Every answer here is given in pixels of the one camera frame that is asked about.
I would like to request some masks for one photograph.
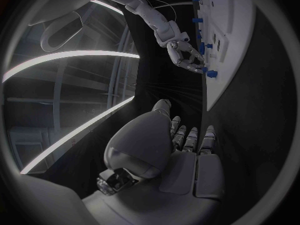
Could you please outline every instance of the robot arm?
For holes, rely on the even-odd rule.
[[[178,66],[188,69],[194,73],[202,74],[200,65],[193,64],[195,58],[204,61],[201,54],[188,42],[190,38],[186,32],[181,32],[177,23],[167,19],[159,11],[148,5],[146,0],[112,0],[125,5],[125,8],[133,14],[141,16],[145,23],[154,31],[157,43],[162,48],[167,48],[172,62]],[[183,59],[182,53],[189,52],[189,60]]]

